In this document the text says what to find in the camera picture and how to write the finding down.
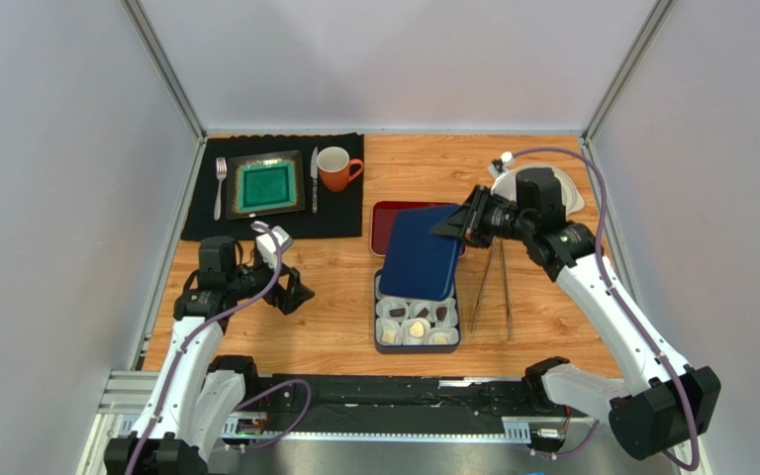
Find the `metal serving tongs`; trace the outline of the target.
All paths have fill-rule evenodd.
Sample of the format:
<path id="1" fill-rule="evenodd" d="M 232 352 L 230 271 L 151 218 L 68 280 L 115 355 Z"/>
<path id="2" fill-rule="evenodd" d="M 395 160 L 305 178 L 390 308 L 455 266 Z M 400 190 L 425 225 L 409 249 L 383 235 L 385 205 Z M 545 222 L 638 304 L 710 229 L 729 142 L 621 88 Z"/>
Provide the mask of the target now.
<path id="1" fill-rule="evenodd" d="M 469 330 L 475 332 L 480 317 L 484 314 L 486 302 L 489 297 L 500 295 L 505 320 L 506 341 L 514 339 L 514 313 L 512 297 L 509 289 L 508 258 L 504 242 L 495 238 L 489 249 L 485 264 L 485 270 L 476 294 L 476 299 L 471 314 Z"/>

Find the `navy box lid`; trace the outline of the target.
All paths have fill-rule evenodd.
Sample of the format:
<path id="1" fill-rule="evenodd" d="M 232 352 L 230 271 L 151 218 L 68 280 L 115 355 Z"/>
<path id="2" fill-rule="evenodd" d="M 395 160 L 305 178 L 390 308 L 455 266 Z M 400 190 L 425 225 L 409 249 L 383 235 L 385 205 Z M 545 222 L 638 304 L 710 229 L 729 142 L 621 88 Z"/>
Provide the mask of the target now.
<path id="1" fill-rule="evenodd" d="M 450 296 L 461 242 L 431 230 L 457 210 L 448 204 L 397 214 L 380 272 L 382 295 L 429 301 Z"/>

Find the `white rounded chocolate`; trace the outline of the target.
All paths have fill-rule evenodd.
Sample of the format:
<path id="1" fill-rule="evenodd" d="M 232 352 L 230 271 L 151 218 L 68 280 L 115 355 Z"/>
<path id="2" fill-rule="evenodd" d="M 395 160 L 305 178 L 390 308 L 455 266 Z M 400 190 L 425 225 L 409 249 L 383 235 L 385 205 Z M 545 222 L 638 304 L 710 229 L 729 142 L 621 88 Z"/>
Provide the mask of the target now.
<path id="1" fill-rule="evenodd" d="M 425 334 L 425 330 L 420 322 L 415 322 L 409 328 L 409 335 L 413 338 L 422 338 L 424 334 Z"/>

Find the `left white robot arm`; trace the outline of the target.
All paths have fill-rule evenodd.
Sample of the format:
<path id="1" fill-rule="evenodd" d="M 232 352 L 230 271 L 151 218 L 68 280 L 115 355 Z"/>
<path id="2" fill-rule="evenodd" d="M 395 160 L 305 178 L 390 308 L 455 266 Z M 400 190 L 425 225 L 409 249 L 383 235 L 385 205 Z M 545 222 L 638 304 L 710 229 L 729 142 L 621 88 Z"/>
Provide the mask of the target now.
<path id="1" fill-rule="evenodd" d="M 200 243 L 198 267 L 174 305 L 172 339 L 149 399 L 131 432 L 108 442 L 103 456 L 110 474 L 207 474 L 209 458 L 231 412 L 251 404 L 255 382 L 250 358 L 216 354 L 229 319 L 264 301 L 284 315 L 312 299 L 297 269 L 283 262 L 292 237 L 280 227 L 252 225 L 249 264 L 233 237 Z"/>

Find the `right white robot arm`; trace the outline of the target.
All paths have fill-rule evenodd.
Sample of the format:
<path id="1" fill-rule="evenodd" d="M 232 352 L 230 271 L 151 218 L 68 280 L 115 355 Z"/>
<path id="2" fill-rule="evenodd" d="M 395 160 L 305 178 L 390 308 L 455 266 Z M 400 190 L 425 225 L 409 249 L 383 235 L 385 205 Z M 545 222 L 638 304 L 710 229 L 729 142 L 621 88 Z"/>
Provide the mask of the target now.
<path id="1" fill-rule="evenodd" d="M 563 357 L 545 359 L 523 377 L 536 405 L 569 407 L 609 426 L 636 460 L 683 442 L 697 450 L 721 390 L 718 376 L 708 366 L 694 367 L 648 322 L 616 279 L 601 239 L 568 220 L 552 170 L 528 168 L 508 178 L 513 194 L 478 185 L 432 233 L 476 248 L 496 238 L 522 242 L 530 260 L 583 311 L 621 373 L 606 378 Z"/>

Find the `red lacquer tray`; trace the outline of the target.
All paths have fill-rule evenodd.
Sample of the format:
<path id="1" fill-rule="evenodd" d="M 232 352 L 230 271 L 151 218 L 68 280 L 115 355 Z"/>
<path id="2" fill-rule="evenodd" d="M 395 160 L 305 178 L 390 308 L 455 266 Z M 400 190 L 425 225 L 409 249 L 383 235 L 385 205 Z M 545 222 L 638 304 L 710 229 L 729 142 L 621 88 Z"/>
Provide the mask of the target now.
<path id="1" fill-rule="evenodd" d="M 446 211 L 415 212 L 397 226 L 400 213 L 427 208 L 446 208 Z M 429 201 L 379 201 L 374 204 L 371 215 L 370 247 L 374 254 L 402 261 L 413 257 L 416 261 L 448 262 L 451 255 L 463 256 L 467 248 L 458 241 L 436 237 L 430 228 L 448 217 L 458 208 L 449 202 Z"/>

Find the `black placemat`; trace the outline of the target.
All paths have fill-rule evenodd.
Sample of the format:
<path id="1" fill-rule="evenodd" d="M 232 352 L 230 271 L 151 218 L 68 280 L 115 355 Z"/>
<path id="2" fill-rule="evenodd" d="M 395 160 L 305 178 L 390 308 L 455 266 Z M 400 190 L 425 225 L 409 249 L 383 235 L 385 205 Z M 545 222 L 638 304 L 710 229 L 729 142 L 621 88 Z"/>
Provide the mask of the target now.
<path id="1" fill-rule="evenodd" d="M 199 241 L 212 236 L 231 236 L 249 240 L 257 233 L 251 228 L 255 220 L 268 225 L 280 226 L 293 238 L 358 238 L 362 235 L 363 181 L 359 176 L 343 191 L 331 192 L 323 182 L 319 182 L 318 212 L 312 213 L 312 179 L 310 176 L 313 149 L 322 150 L 329 146 L 342 147 L 351 157 L 360 158 L 364 152 L 364 136 L 357 133 L 344 135 L 264 135 L 239 136 L 228 139 L 210 138 L 205 147 L 193 196 L 188 207 L 186 221 L 180 238 Z M 225 159 L 286 150 L 299 150 L 303 155 L 304 182 L 306 190 L 305 209 L 290 212 L 245 218 L 226 219 L 226 180 L 222 187 L 222 216 L 213 219 L 217 191 L 216 159 Z"/>

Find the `navy box with paper cups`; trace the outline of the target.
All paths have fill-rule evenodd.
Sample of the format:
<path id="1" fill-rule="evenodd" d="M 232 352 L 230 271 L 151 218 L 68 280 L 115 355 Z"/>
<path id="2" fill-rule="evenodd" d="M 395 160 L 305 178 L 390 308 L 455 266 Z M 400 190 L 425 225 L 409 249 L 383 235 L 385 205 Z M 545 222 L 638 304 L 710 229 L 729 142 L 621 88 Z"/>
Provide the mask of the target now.
<path id="1" fill-rule="evenodd" d="M 455 286 L 440 301 L 387 296 L 374 274 L 374 346 L 381 354 L 452 353 L 461 342 Z"/>

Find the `green square plate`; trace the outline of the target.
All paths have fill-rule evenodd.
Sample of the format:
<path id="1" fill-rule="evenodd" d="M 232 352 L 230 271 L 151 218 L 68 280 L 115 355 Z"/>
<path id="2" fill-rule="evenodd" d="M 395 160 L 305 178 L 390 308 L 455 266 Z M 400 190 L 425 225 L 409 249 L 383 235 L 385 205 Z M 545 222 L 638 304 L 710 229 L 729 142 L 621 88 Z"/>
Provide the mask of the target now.
<path id="1" fill-rule="evenodd" d="M 227 220 L 305 209 L 303 155 L 297 149 L 228 158 L 227 173 Z"/>

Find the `white round plate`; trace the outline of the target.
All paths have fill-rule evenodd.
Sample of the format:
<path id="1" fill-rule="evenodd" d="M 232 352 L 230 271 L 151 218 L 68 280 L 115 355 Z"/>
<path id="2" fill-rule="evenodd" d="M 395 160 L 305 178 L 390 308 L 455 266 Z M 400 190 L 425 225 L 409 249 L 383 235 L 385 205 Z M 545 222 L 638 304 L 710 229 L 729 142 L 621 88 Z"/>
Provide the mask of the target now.
<path id="1" fill-rule="evenodd" d="M 499 170 L 494 164 L 490 164 L 487 170 L 494 178 L 491 185 L 491 193 L 495 196 L 506 198 L 516 202 L 517 192 L 515 175 L 528 169 L 549 169 L 558 179 L 561 186 L 561 198 L 568 216 L 581 211 L 585 206 L 584 198 L 570 176 L 562 169 L 546 163 L 531 163 L 521 165 L 514 169 Z"/>

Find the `table knife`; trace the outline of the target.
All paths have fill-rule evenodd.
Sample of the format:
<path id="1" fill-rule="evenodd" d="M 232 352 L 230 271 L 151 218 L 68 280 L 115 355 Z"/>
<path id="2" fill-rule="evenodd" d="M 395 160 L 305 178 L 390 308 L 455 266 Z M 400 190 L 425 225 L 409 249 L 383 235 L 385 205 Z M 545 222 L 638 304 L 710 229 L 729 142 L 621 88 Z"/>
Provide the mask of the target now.
<path id="1" fill-rule="evenodd" d="M 311 156 L 311 179 L 312 179 L 312 213 L 318 212 L 318 189 L 319 189 L 319 166 L 318 166 L 319 148 L 313 149 Z"/>

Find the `orange mug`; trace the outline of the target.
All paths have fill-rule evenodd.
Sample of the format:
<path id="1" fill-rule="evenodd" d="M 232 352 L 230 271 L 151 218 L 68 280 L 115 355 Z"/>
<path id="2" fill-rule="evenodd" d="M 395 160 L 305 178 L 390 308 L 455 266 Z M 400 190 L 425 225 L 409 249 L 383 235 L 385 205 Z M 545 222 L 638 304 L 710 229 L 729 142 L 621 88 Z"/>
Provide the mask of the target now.
<path id="1" fill-rule="evenodd" d="M 361 158 L 354 158 L 342 147 L 329 146 L 317 155 L 319 175 L 325 187 L 334 193 L 343 191 L 364 169 Z"/>

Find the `silver fork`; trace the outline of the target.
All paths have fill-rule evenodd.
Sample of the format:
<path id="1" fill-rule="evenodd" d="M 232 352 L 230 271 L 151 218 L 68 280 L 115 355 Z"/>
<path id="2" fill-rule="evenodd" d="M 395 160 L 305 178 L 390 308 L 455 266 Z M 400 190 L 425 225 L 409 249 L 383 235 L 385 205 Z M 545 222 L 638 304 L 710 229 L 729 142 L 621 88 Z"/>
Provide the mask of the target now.
<path id="1" fill-rule="evenodd" d="M 222 216 L 222 187 L 228 175 L 227 160 L 220 156 L 216 159 L 217 191 L 214 203 L 213 219 L 218 221 Z"/>

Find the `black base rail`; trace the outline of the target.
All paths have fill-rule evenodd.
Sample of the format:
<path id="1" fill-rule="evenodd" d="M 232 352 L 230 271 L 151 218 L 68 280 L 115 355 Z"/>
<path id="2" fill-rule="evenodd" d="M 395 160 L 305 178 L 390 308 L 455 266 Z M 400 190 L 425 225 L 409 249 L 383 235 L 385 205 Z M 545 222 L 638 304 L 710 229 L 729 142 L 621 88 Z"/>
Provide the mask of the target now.
<path id="1" fill-rule="evenodd" d="M 522 378 L 258 377 L 238 404 L 269 431 L 487 435 L 506 418 L 563 428 L 582 412 L 547 405 Z"/>

